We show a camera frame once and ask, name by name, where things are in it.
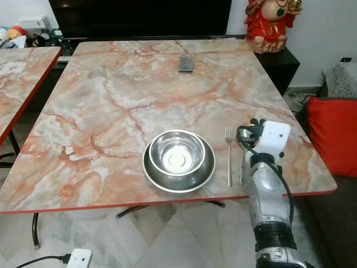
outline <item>white plug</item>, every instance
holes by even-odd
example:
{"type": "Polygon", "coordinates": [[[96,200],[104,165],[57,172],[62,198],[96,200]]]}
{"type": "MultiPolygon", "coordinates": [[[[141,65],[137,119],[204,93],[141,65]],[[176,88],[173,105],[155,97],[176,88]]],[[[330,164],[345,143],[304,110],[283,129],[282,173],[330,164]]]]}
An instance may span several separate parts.
{"type": "Polygon", "coordinates": [[[67,268],[88,268],[91,260],[91,250],[75,248],[67,264],[67,268]]]}

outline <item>television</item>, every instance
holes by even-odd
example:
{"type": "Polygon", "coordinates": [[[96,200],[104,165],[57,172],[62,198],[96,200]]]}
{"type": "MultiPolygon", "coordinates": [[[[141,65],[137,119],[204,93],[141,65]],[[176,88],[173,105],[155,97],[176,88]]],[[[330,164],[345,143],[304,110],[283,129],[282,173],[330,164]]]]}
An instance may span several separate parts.
{"type": "Polygon", "coordinates": [[[64,38],[225,35],[231,0],[49,0],[64,38]]]}

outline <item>white wall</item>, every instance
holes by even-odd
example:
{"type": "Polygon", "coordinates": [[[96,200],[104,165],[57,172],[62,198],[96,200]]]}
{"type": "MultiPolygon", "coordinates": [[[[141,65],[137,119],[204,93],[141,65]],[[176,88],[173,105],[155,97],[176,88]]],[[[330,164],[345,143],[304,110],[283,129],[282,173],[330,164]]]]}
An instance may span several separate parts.
{"type": "MultiPolygon", "coordinates": [[[[248,0],[232,0],[227,34],[245,34],[248,0]]],[[[301,65],[291,86],[321,85],[321,69],[343,56],[357,58],[357,0],[303,0],[303,12],[287,31],[287,47],[301,65]]],[[[47,15],[58,27],[48,0],[0,0],[0,26],[22,16],[47,15]]]]}

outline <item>pink marble pattern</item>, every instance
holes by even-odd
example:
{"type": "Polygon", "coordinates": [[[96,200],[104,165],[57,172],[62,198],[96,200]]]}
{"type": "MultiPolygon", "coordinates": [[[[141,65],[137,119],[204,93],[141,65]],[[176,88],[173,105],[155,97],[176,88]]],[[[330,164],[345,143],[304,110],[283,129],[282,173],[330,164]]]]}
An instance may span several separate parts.
{"type": "Polygon", "coordinates": [[[224,126],[252,117],[291,125],[281,164],[291,192],[331,192],[336,184],[268,75],[243,40],[81,43],[4,186],[2,212],[67,210],[242,198],[240,147],[233,146],[227,183],[224,126]],[[179,73],[181,55],[192,74],[179,73]],[[145,145],[180,128],[214,148],[216,171],[200,190],[171,194],[144,176],[145,145]]]}
{"type": "Polygon", "coordinates": [[[0,144],[60,50],[60,47],[0,50],[0,144]]]}

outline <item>statue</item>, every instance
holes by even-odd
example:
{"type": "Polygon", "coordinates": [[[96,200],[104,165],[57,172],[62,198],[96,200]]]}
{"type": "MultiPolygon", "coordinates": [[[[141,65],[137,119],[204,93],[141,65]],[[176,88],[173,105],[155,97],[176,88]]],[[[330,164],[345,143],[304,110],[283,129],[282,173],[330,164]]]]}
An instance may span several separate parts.
{"type": "Polygon", "coordinates": [[[285,27],[292,27],[301,4],[301,0],[249,0],[244,23],[248,25],[245,39],[252,50],[262,54],[284,49],[285,27]]]}

